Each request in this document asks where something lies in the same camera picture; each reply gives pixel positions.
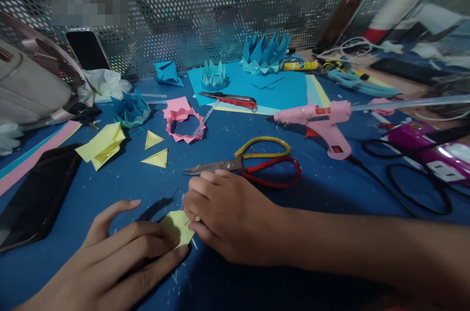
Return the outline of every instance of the yellow glue stick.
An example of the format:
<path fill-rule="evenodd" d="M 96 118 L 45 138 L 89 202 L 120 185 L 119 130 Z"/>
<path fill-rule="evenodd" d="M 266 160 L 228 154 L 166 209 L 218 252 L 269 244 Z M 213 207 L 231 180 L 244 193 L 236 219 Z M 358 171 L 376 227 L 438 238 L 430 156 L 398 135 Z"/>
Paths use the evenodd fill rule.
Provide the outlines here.
<path fill-rule="evenodd" d="M 309 63 L 300 62 L 300 63 L 284 63 L 282 66 L 283 71 L 306 71 L 306 70 L 316 70 L 319 66 L 318 62 L 313 61 Z"/>

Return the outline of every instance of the yellow scissors handle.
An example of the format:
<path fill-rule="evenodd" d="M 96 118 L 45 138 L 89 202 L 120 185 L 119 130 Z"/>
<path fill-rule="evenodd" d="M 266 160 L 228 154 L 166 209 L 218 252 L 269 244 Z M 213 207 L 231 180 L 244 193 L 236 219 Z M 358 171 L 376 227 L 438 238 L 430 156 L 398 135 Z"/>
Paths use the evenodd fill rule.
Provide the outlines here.
<path fill-rule="evenodd" d="M 282 147 L 285 148 L 285 152 L 282 153 L 244 153 L 249 147 L 251 147 L 252 144 L 255 144 L 256 142 L 261 142 L 261 141 L 269 141 L 269 142 L 275 142 L 277 144 L 280 144 Z M 249 158 L 278 158 L 278 157 L 285 157 L 290 154 L 291 151 L 291 146 L 289 144 L 281 139 L 278 139 L 276 137 L 270 137 L 270 136 L 261 136 L 261 137 L 256 137 L 253 138 L 252 140 L 249 140 L 245 145 L 243 145 L 242 148 L 240 148 L 237 152 L 235 152 L 235 156 L 238 157 L 240 154 L 243 155 L 243 159 L 249 159 Z"/>

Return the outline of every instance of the hot glue gun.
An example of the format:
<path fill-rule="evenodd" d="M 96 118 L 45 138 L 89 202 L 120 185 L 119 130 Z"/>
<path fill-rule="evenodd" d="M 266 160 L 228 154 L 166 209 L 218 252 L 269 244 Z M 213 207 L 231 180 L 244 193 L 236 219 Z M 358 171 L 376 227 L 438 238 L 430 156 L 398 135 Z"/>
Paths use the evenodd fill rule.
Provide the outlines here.
<path fill-rule="evenodd" d="M 285 124 L 296 123 L 307 126 L 327 142 L 328 155 L 331 158 L 343 160 L 351 155 L 351 146 L 336 124 L 348 121 L 350 115 L 351 103 L 342 100 L 331 102 L 329 108 L 320 108 L 318 105 L 312 104 L 281 110 L 268 119 Z"/>
<path fill-rule="evenodd" d="M 351 146 L 343 134 L 336 127 L 338 122 L 349 120 L 354 111 L 375 109 L 397 109 L 438 104 L 470 103 L 470 95 L 443 96 L 437 98 L 422 98 L 414 100 L 402 100 L 397 102 L 379 104 L 359 104 L 351 106 L 347 100 L 332 101 L 329 108 L 321 108 L 311 104 L 297 108 L 281 110 L 268 117 L 285 124 L 296 123 L 307 126 L 312 134 L 318 134 L 328 144 L 328 155 L 336 160 L 343 160 L 351 155 Z"/>

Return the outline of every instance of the metal mesh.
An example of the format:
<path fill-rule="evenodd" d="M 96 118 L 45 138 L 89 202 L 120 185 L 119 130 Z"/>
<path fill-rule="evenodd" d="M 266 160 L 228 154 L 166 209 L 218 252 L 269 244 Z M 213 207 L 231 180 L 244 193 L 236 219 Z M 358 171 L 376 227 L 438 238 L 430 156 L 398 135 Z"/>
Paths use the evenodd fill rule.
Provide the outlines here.
<path fill-rule="evenodd" d="M 189 68 L 212 58 L 241 57 L 245 36 L 275 30 L 292 34 L 291 46 L 313 47 L 339 0 L 128 0 L 128 25 L 91 26 L 111 66 L 128 79 L 154 74 L 157 61 Z M 32 26 L 71 55 L 65 31 L 51 24 L 52 0 L 0 0 L 0 9 Z M 382 0 L 367 0 L 355 25 L 368 23 Z M 21 48 L 18 36 L 0 25 L 0 37 Z"/>

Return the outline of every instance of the light blue paper crown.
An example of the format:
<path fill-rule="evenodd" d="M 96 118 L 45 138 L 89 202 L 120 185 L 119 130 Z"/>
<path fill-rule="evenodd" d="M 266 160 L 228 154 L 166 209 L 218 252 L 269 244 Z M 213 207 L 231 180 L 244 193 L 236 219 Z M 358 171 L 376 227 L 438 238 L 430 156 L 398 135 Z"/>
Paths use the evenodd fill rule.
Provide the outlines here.
<path fill-rule="evenodd" d="M 122 127 L 133 128 L 142 125 L 150 115 L 150 107 L 139 91 L 133 96 L 122 92 L 122 100 L 111 97 L 114 104 L 113 118 Z"/>
<path fill-rule="evenodd" d="M 222 61 L 216 66 L 212 60 L 209 59 L 209 64 L 207 64 L 206 61 L 204 67 L 200 70 L 201 84 L 202 88 L 205 90 L 220 91 L 227 87 L 228 79 L 225 73 L 225 64 Z"/>
<path fill-rule="evenodd" d="M 248 40 L 245 38 L 243 45 L 243 59 L 241 64 L 243 70 L 251 74 L 267 74 L 279 72 L 284 64 L 285 53 L 289 48 L 290 39 L 286 38 L 285 32 L 282 35 L 281 42 L 278 44 L 279 31 L 273 35 L 269 43 L 266 33 L 258 41 L 258 33 Z"/>

